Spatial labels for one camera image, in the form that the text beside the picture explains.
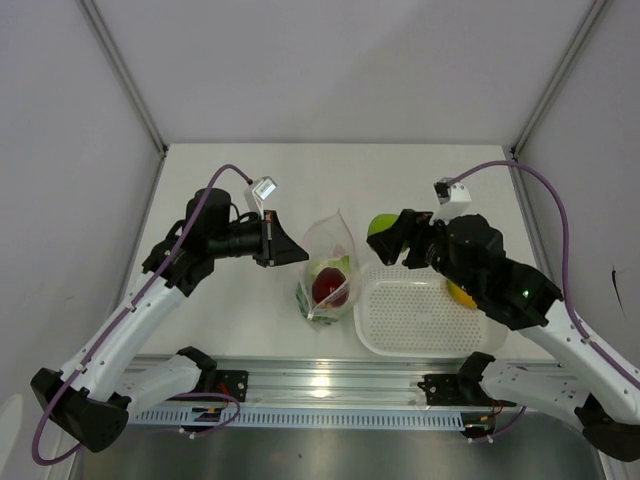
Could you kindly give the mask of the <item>green apple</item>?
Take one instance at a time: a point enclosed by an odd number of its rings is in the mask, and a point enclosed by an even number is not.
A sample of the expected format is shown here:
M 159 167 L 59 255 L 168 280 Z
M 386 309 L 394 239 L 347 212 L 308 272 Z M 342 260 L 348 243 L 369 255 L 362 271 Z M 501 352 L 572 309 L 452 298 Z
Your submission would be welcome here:
M 369 223 L 367 236 L 370 237 L 389 229 L 397 219 L 398 214 L 384 213 L 375 216 Z

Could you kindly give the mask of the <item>clear pink zip top bag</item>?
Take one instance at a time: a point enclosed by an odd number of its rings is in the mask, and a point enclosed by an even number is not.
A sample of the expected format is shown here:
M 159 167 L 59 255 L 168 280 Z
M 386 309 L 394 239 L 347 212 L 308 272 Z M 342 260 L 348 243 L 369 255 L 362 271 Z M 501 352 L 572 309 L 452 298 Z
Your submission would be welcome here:
M 312 324 L 338 323 L 352 312 L 361 292 L 355 242 L 341 212 L 312 224 L 302 246 L 309 259 L 298 269 L 300 314 Z

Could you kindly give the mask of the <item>red apple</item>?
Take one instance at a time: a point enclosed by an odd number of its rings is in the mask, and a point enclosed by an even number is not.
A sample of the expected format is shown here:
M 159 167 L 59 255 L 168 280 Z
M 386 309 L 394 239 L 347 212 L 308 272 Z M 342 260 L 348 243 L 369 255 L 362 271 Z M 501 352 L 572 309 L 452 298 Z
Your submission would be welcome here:
M 342 284 L 346 281 L 346 278 L 342 273 L 334 268 L 327 268 L 323 270 L 313 281 L 312 284 L 312 298 L 316 305 L 325 305 L 327 308 L 337 308 L 343 306 L 349 297 L 349 289 L 345 287 L 342 292 L 330 297 L 335 291 L 337 291 Z

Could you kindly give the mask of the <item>green lettuce leaf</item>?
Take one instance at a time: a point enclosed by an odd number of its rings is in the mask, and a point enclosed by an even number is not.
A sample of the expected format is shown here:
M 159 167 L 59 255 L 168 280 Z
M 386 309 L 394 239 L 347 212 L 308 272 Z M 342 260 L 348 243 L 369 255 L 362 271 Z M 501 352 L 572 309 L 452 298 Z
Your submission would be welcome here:
M 312 308 L 306 296 L 306 292 L 304 291 L 301 283 L 298 283 L 296 286 L 295 297 L 298 303 L 300 314 L 305 320 L 308 320 L 312 323 L 331 325 L 342 320 L 346 316 L 345 311 L 323 311 L 320 313 L 312 312 Z

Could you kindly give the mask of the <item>pale green cabbage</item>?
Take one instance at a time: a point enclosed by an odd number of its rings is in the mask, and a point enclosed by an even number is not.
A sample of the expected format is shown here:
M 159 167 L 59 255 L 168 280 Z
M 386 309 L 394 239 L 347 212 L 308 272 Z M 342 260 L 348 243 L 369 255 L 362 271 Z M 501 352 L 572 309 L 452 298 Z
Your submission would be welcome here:
M 315 278 L 327 268 L 337 269 L 345 278 L 349 278 L 352 274 L 358 271 L 359 263 L 350 255 L 332 258 L 316 258 L 309 264 L 308 277 L 311 281 L 314 281 Z

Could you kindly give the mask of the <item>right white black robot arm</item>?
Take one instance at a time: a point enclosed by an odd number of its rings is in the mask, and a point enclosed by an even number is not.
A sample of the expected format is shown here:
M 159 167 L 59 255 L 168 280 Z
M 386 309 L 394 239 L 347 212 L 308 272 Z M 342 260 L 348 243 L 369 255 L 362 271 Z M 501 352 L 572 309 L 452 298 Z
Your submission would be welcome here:
M 623 461 L 639 458 L 639 392 L 620 369 L 598 357 L 571 321 L 561 290 L 536 268 L 507 257 L 500 231 L 481 215 L 445 222 L 405 209 L 369 224 L 366 242 L 386 265 L 432 268 L 469 295 L 489 319 L 551 354 L 574 381 L 538 376 L 474 352 L 456 374 L 467 404 L 501 400 L 555 417 L 597 450 Z

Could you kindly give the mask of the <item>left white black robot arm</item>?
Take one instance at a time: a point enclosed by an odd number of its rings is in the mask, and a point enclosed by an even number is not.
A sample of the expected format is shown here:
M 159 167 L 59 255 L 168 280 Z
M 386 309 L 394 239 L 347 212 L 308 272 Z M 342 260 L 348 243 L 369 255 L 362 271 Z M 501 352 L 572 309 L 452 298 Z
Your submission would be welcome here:
M 41 368 L 34 375 L 31 388 L 45 422 L 98 453 L 132 417 L 167 400 L 235 400 L 219 387 L 216 360 L 192 346 L 133 381 L 121 380 L 140 347 L 213 273 L 216 261 L 250 257 L 261 267 L 276 267 L 308 260 L 276 211 L 250 211 L 233 220 L 231 207 L 228 192 L 198 190 L 184 219 L 153 247 L 132 291 L 94 337 L 59 369 Z

